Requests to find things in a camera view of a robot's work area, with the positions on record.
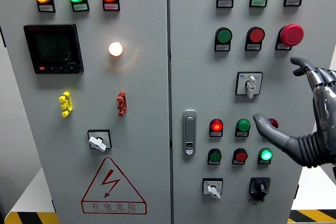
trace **robotic hand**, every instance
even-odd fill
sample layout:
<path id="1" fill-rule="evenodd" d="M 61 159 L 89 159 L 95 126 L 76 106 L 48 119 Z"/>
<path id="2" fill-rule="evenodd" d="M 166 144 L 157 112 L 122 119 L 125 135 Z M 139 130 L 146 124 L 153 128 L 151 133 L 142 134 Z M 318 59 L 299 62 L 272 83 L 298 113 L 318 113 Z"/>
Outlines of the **robotic hand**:
<path id="1" fill-rule="evenodd" d="M 255 114 L 259 134 L 285 152 L 296 163 L 309 168 L 336 163 L 336 71 L 313 67 L 303 58 L 290 61 L 300 68 L 295 76 L 307 76 L 313 92 L 313 109 L 317 131 L 308 136 L 294 137 L 273 127 L 267 117 Z"/>

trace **meter display screen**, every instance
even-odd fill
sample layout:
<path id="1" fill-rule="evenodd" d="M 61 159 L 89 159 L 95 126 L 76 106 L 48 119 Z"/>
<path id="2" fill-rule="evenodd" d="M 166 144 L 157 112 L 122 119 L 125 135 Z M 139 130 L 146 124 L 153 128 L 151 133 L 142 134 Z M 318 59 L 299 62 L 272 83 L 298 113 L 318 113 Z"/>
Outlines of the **meter display screen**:
<path id="1" fill-rule="evenodd" d="M 24 32 L 35 73 L 84 71 L 75 24 L 26 25 Z"/>

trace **gray metal panel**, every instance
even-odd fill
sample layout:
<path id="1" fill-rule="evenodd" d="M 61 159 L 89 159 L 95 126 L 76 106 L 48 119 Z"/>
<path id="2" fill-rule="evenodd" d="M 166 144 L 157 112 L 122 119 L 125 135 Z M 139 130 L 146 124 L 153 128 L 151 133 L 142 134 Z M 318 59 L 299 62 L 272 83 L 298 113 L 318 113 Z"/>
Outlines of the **gray metal panel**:
<path id="1" fill-rule="evenodd" d="M 39 13 L 35 0 L 0 0 L 0 23 L 60 223 L 170 223 L 166 0 L 120 0 L 120 13 L 88 1 L 91 11 L 73 13 L 69 0 L 55 0 L 53 14 Z M 23 26 L 64 23 L 77 25 L 84 73 L 34 74 Z M 118 59 L 108 53 L 113 41 L 124 47 Z M 123 118 L 121 90 L 128 103 Z M 74 107 L 68 118 L 58 102 L 64 91 Z M 110 129 L 113 149 L 91 150 L 89 129 Z M 147 215 L 83 214 L 81 200 L 105 157 L 144 198 Z"/>
<path id="2" fill-rule="evenodd" d="M 334 0 L 302 0 L 300 7 L 283 7 L 268 0 L 266 8 L 249 8 L 249 0 L 234 0 L 233 9 L 216 9 L 216 0 L 170 0 L 174 220 L 182 223 L 287 223 L 301 167 L 261 139 L 252 115 L 260 112 L 293 135 L 311 133 L 314 116 L 305 77 L 295 77 L 290 57 L 305 57 L 328 67 L 336 41 Z M 297 23 L 305 30 L 292 51 L 275 51 L 281 27 Z M 266 32 L 260 52 L 245 52 L 246 33 L 259 26 Z M 214 52 L 218 28 L 233 33 L 230 52 Z M 264 73 L 261 93 L 253 99 L 235 95 L 237 72 Z M 181 147 L 182 113 L 197 113 L 197 152 L 187 157 Z M 224 122 L 222 138 L 208 137 L 209 123 Z M 251 122 L 248 138 L 235 138 L 239 119 Z M 245 165 L 232 165 L 233 152 L 244 148 Z M 270 165 L 257 165 L 260 149 L 273 151 Z M 219 148 L 219 166 L 207 165 L 207 153 Z M 202 178 L 224 180 L 221 200 L 202 195 Z M 249 202 L 252 177 L 270 177 L 265 202 Z"/>

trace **warning triangle sign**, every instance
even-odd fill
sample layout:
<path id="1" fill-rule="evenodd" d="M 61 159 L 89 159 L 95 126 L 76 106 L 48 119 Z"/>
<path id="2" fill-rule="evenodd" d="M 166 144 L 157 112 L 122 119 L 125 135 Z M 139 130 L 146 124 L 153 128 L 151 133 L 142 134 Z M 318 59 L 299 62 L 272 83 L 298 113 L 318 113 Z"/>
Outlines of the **warning triangle sign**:
<path id="1" fill-rule="evenodd" d="M 81 204 L 84 214 L 147 214 L 146 201 L 109 157 L 100 165 Z"/>

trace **white wall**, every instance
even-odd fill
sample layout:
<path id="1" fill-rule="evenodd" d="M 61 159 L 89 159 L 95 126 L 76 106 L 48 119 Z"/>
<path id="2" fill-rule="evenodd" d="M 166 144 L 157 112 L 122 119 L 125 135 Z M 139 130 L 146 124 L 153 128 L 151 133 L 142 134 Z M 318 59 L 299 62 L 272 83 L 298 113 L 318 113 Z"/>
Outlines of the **white wall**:
<path id="1" fill-rule="evenodd" d="M 0 59 L 0 212 L 5 217 L 40 170 L 41 163 L 1 38 Z"/>

